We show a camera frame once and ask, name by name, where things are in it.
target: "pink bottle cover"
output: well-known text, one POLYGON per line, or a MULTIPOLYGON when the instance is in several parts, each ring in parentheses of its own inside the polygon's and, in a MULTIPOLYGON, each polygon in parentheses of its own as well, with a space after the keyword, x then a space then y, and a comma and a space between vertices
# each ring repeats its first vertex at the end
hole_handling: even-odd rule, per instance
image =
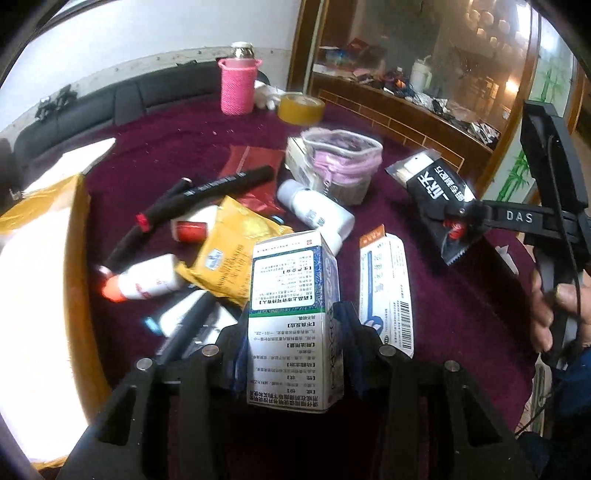
POLYGON ((222 112, 226 115, 252 112, 256 74, 262 60, 253 60, 245 67, 233 66, 236 64, 233 59, 221 59, 217 64, 222 69, 222 112))

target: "red packet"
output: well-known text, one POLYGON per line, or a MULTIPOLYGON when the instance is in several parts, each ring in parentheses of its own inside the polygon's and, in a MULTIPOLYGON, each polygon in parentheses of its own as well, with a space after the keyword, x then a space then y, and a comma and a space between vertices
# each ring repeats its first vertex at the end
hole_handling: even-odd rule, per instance
POLYGON ((278 205, 275 194, 277 193, 277 172, 283 160, 283 155, 283 150, 236 147, 233 145, 230 147, 230 159, 218 175, 218 178, 264 165, 271 166, 275 170, 275 178, 255 187, 250 192, 237 198, 237 201, 263 216, 282 215, 285 210, 278 205))

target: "white wall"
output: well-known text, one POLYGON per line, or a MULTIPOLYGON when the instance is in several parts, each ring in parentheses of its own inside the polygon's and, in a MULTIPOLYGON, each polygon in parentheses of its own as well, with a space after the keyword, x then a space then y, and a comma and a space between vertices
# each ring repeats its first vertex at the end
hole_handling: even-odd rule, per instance
POLYGON ((0 130, 64 85, 126 61, 233 41, 291 50, 299 8, 300 0, 118 0, 91 9, 27 45, 0 87, 0 130))

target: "glass cabinet door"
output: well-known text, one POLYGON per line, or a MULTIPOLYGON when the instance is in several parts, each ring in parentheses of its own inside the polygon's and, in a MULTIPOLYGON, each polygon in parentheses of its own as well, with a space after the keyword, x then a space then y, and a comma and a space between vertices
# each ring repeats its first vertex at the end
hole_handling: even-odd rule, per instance
POLYGON ((315 71, 380 89, 385 80, 387 90, 402 79, 396 85, 446 100, 455 119, 502 132, 530 31, 531 7, 522 0, 331 2, 315 71))

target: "white medicine box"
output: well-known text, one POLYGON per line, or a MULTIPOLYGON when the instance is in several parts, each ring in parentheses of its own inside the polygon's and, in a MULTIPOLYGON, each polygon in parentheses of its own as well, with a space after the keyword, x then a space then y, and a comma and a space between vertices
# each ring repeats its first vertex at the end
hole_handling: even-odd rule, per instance
POLYGON ((335 257, 318 231, 255 245, 248 320, 249 404, 324 412, 343 396, 335 257))

